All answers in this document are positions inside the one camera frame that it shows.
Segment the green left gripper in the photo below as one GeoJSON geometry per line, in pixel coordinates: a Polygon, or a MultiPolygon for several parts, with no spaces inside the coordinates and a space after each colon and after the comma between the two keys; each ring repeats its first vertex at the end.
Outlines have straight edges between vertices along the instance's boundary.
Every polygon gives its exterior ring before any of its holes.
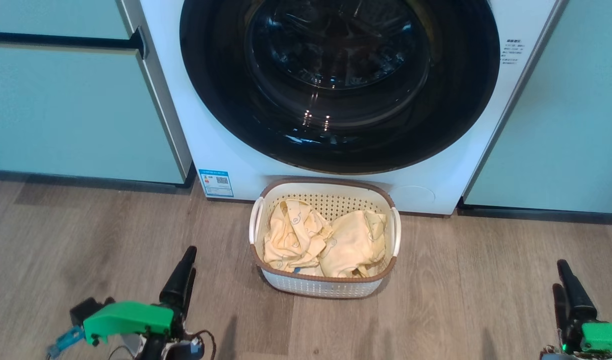
{"type": "Polygon", "coordinates": [[[159,303],[84,300],[82,330],[91,346],[115,335],[137,335],[141,347],[166,347],[184,338],[197,270],[196,246],[188,246],[159,294],[159,303]]]}

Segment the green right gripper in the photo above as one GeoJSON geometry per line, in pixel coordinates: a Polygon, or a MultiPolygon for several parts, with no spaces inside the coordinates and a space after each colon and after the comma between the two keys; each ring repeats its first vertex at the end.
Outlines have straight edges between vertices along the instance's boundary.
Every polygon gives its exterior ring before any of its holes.
{"type": "Polygon", "coordinates": [[[597,309],[565,259],[557,261],[560,284],[552,285],[562,351],[572,356],[612,356],[612,322],[596,322],[597,309]]]}

